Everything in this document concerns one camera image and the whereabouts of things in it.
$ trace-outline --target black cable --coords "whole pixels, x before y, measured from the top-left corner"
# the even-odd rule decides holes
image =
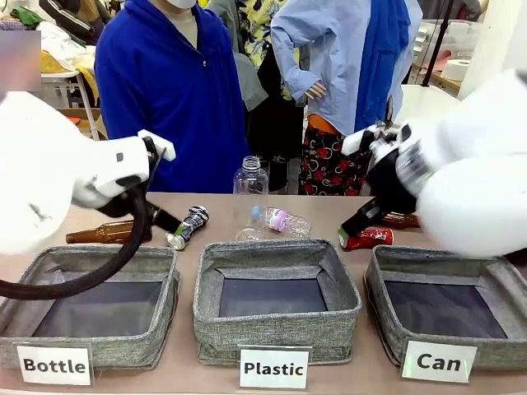
[[[441,9],[439,10],[439,18],[436,19],[436,24],[434,25],[434,30],[431,33],[431,40],[434,39],[434,34],[436,33],[437,26],[439,25],[439,20],[441,18],[441,15],[443,14],[443,11],[445,10],[445,5],[448,4],[449,0],[443,0],[443,3],[441,4]],[[427,50],[425,51],[424,56],[422,57],[421,65],[419,66],[419,70],[417,70],[417,79],[419,78],[419,75],[421,74],[421,70],[424,67],[425,59],[427,58],[428,49],[430,49],[430,44],[427,46]]]
[[[134,217],[132,234],[126,244],[106,264],[74,280],[49,286],[31,286],[0,281],[0,296],[14,300],[56,300],[68,298],[98,286],[117,273],[138,251],[144,232],[150,225],[144,192],[140,188],[134,187],[129,189],[127,194],[132,202],[132,214]]]

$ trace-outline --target light blue shirt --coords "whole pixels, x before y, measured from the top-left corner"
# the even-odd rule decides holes
[[[409,45],[394,68],[390,94],[394,117],[403,102],[401,82],[413,60],[413,41],[421,23],[417,0],[406,0]],[[273,50],[292,96],[298,100],[317,81],[328,93],[310,100],[308,114],[318,114],[345,136],[353,134],[362,50],[370,23],[371,0],[289,0],[271,22]],[[310,70],[298,67],[293,49],[311,45]]]

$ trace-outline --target clear plastic bottle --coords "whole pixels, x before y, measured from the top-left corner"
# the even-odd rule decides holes
[[[307,238],[311,231],[311,225],[301,216],[274,207],[267,209],[265,223],[269,229],[298,239]]]
[[[234,220],[237,241],[261,240],[265,231],[265,212],[269,178],[256,156],[247,156],[234,177],[236,196]]]

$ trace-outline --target storage basket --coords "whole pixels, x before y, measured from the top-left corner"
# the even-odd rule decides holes
[[[198,357],[235,365],[239,346],[310,346],[311,364],[348,362],[360,308],[328,241],[211,244],[194,293]]]
[[[506,260],[378,246],[366,284],[396,365],[418,341],[476,346],[475,369],[527,368],[527,281]]]
[[[118,246],[79,244],[46,249],[20,283],[55,284],[98,268]],[[16,345],[91,345],[96,369],[153,369],[174,317],[180,275],[171,249],[141,247],[103,284],[62,300],[4,300],[2,366],[16,368]]]

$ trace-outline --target sign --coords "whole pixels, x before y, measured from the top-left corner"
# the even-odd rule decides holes
[[[408,342],[403,377],[468,383],[477,347]]]
[[[309,351],[241,350],[240,387],[305,389],[309,358]]]
[[[26,383],[91,385],[88,348],[16,346]]]

